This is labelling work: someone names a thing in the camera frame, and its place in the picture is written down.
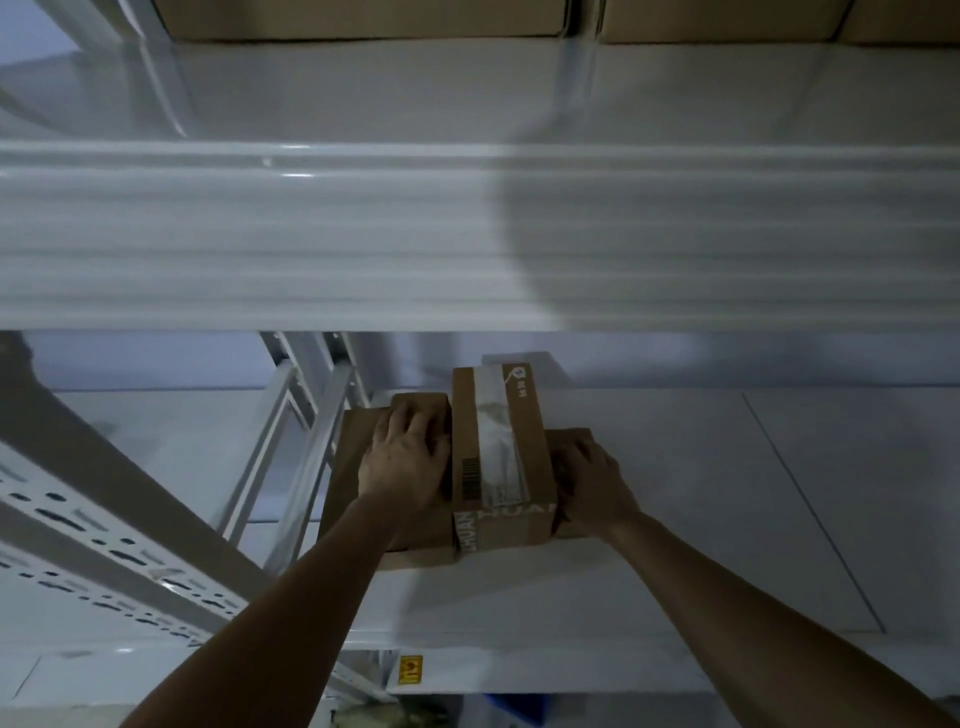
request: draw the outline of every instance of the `metal rack frame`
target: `metal rack frame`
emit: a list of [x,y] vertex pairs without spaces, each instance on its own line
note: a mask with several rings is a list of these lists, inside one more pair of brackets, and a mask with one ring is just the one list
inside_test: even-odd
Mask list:
[[[343,410],[369,402],[340,334],[277,332],[276,371],[210,525],[33,377],[22,338],[0,337],[0,568],[199,645],[296,560]],[[310,423],[265,568],[237,546],[280,437],[285,405]],[[329,689],[392,701],[338,663]]]

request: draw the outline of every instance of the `person's right hand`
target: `person's right hand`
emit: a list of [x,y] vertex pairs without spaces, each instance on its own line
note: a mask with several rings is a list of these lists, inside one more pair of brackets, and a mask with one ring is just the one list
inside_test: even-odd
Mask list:
[[560,505],[566,516],[590,536],[609,541],[616,528],[631,521],[640,507],[620,475],[620,464],[590,441],[558,453],[565,477],[560,478]]

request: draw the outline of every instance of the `metal shelf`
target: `metal shelf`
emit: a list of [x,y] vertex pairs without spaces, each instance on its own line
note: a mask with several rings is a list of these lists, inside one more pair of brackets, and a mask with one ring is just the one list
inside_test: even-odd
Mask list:
[[955,51],[141,50],[0,70],[0,327],[960,322]]
[[[22,339],[5,334],[0,339],[0,566],[117,619],[149,626],[164,641],[205,641],[298,558],[340,416],[350,400],[366,400],[346,350],[311,361],[309,356],[325,348],[323,336],[278,336],[281,342],[288,338],[313,349],[301,348],[299,363],[280,360],[263,393],[212,393],[219,402],[197,396],[189,403],[192,414],[186,412],[179,422],[183,400],[171,413],[156,406],[171,401],[162,393],[133,393],[119,398],[127,406],[123,422],[114,427],[109,419],[117,413],[98,409],[102,398],[63,398],[79,405],[89,423],[38,384]],[[308,361],[314,371],[329,368],[320,391],[311,389],[318,382],[299,369]],[[281,413],[288,405],[298,406],[295,380],[317,409],[302,413],[312,422],[310,436],[263,569],[237,545],[280,437]],[[203,432],[210,429],[211,417],[232,426]],[[168,425],[165,442],[138,440],[158,423]],[[184,423],[188,427],[179,429]],[[173,487],[141,470],[95,425],[111,432],[131,455],[143,448],[137,459]],[[205,471],[191,470],[198,462],[206,463]],[[229,475],[226,482],[223,472]],[[345,698],[393,700],[376,682],[341,663],[329,687]]]

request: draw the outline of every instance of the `brown cardboard box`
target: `brown cardboard box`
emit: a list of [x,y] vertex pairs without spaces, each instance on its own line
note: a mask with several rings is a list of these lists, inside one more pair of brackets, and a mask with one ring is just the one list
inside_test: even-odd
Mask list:
[[957,0],[856,0],[840,31],[845,43],[960,43]]
[[848,0],[606,0],[605,43],[828,40]]
[[453,370],[453,518],[460,550],[546,543],[556,510],[533,368]]
[[[409,400],[417,408],[431,411],[442,407],[444,422],[449,423],[445,394],[406,395],[402,399]],[[333,527],[357,497],[360,461],[373,439],[377,420],[381,414],[388,411],[389,409],[350,409],[344,412],[318,539]],[[432,567],[452,564],[455,560],[452,511],[449,495],[445,496],[442,488],[434,502],[417,513],[397,535],[379,567],[382,570]]]
[[[592,439],[593,433],[587,427],[572,427],[571,429],[548,429],[546,431],[546,445],[548,448],[550,448],[551,458],[553,458],[557,450],[565,448],[567,445],[572,445],[578,440],[591,441]],[[553,474],[557,480],[558,490],[563,488],[564,480],[567,478],[567,475],[562,467],[558,467],[556,461],[554,461]],[[555,539],[582,539],[586,536],[586,533],[564,518],[563,508],[558,507],[557,517],[554,520],[553,537]]]
[[176,40],[558,36],[567,0],[154,0]]

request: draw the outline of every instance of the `white metal shelf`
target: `white metal shelf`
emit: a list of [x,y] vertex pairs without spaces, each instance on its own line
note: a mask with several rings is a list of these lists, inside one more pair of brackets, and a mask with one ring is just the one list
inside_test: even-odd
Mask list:
[[[150,58],[187,100],[176,129],[142,103],[156,89],[136,54],[0,71],[67,129],[0,141],[0,326],[960,322],[955,51],[474,40]],[[113,103],[52,93],[68,71]]]

